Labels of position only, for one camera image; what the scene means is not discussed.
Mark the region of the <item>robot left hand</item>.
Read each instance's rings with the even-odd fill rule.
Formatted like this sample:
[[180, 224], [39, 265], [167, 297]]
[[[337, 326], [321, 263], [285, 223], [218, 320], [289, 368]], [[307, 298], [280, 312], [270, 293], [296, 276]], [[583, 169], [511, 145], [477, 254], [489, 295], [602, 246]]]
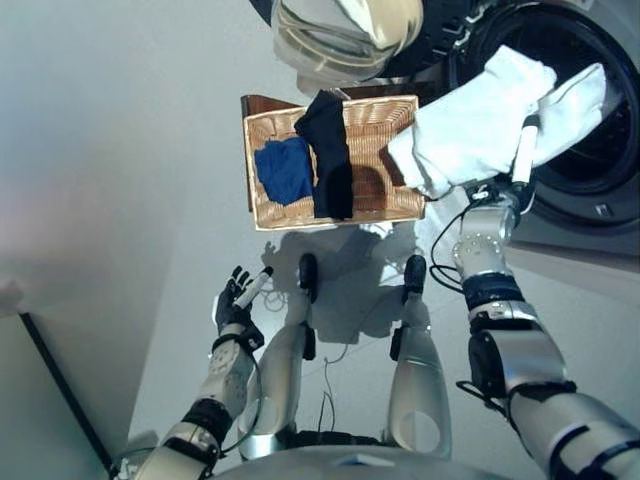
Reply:
[[273, 272], [274, 269], [267, 266], [251, 277], [250, 272], [241, 266], [233, 269], [224, 288], [217, 295], [212, 311], [212, 319], [220, 335], [231, 325], [247, 328], [251, 324], [253, 300]]

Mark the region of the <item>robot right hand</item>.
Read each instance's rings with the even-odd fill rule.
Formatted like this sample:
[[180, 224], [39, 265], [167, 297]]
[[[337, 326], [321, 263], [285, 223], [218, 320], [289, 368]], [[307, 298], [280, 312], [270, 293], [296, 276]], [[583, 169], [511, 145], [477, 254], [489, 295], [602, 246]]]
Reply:
[[541, 122], [538, 114], [525, 118], [511, 170], [494, 178], [501, 195], [511, 198], [514, 210], [524, 215], [531, 208], [535, 196], [533, 160]]

